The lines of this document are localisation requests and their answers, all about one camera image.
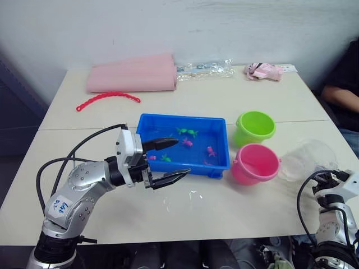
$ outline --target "person's arm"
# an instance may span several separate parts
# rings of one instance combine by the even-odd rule
[[[349,90],[327,85],[321,96],[329,103],[359,113],[359,97]]]

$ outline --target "jeans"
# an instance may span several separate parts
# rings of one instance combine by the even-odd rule
[[[340,128],[339,131],[342,133],[343,137],[348,142],[355,155],[357,155],[359,158],[359,132],[354,132],[343,128]]]

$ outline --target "white label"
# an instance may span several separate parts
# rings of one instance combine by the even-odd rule
[[[298,72],[292,64],[275,64],[274,66],[283,67],[283,72]]]
[[[72,206],[72,202],[67,199],[66,197],[59,195],[52,203],[51,207],[49,208],[49,215],[53,216],[54,218],[66,216],[68,211]]]

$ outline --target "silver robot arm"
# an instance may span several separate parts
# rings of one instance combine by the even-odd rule
[[[76,257],[76,245],[90,242],[80,236],[98,199],[120,185],[133,187],[144,182],[146,188],[173,184],[190,170],[178,170],[153,179],[146,152],[176,144],[174,138],[141,143],[138,134],[122,129],[116,142],[116,155],[104,161],[85,162],[75,167],[67,183],[51,196],[38,244],[26,269],[69,268]]]
[[[313,256],[319,268],[358,268],[355,247],[358,228],[346,202],[359,194],[359,173],[338,171],[313,178],[314,197],[320,205],[317,246]]]

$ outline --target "red plastic chain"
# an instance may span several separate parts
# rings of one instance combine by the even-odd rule
[[[104,92],[103,94],[99,94],[96,95],[95,97],[90,98],[89,100],[87,100],[86,102],[84,102],[83,104],[79,105],[76,110],[78,112],[80,112],[81,110],[83,110],[84,108],[86,108],[89,104],[92,104],[94,101],[100,100],[102,98],[106,98],[106,97],[112,97],[112,96],[122,96],[122,97],[126,97],[129,99],[132,99],[133,101],[140,103],[141,99],[138,97],[135,97],[133,95],[130,94],[125,94],[124,92],[120,92],[120,91],[109,91],[109,92]]]

